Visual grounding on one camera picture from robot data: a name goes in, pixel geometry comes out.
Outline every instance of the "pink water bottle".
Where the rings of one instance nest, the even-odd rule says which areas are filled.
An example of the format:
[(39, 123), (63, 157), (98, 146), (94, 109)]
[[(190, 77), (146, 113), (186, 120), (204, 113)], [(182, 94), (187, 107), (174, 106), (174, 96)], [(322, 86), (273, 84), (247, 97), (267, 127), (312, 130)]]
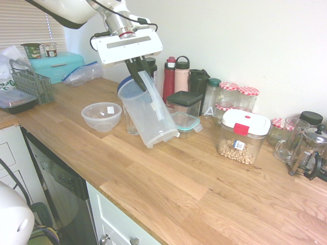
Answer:
[[(179, 58), (185, 58), (186, 61), (178, 61)], [(179, 91), (188, 91), (188, 79), (190, 74), (190, 60), (186, 56), (179, 56), (176, 59), (175, 69), (175, 93)]]
[(175, 90), (175, 57), (170, 56), (165, 63), (165, 79), (163, 81), (163, 102), (167, 102), (167, 97), (172, 95)]

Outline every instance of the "plastic bowl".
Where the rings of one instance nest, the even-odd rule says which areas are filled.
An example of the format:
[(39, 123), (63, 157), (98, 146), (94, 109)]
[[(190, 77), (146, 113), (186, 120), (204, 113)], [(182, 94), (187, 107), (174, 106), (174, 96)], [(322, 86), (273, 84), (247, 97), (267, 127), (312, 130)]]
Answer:
[(122, 108), (109, 102), (89, 105), (82, 110), (82, 117), (87, 125), (98, 132), (108, 132), (121, 119)]

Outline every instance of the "teal bread box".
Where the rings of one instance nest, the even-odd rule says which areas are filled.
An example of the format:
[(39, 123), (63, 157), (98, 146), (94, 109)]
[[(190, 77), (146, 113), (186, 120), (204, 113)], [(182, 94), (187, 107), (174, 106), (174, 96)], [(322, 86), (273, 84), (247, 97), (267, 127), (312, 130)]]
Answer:
[(50, 78), (51, 83), (59, 83), (72, 70), (84, 65), (81, 55), (71, 52), (60, 52), (55, 57), (46, 57), (42, 54), (41, 59), (30, 59), (36, 73)]

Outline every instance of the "dish rack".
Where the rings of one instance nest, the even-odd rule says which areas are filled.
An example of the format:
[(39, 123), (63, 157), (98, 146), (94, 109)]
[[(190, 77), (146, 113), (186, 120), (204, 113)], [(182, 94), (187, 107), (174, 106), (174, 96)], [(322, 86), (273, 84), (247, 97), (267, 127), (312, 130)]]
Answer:
[[(40, 105), (55, 101), (50, 78), (35, 73), (34, 69), (22, 61), (9, 61), (12, 68), (12, 78), (18, 90), (37, 96)], [(26, 66), (29, 70), (15, 71), (13, 63)]]

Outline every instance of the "window blinds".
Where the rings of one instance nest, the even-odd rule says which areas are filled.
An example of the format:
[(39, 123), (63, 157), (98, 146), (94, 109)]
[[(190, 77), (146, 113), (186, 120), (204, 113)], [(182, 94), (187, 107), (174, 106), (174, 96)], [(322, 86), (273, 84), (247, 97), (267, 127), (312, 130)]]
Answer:
[(57, 43), (57, 51), (67, 51), (63, 26), (24, 0), (0, 0), (0, 51), (22, 43)]

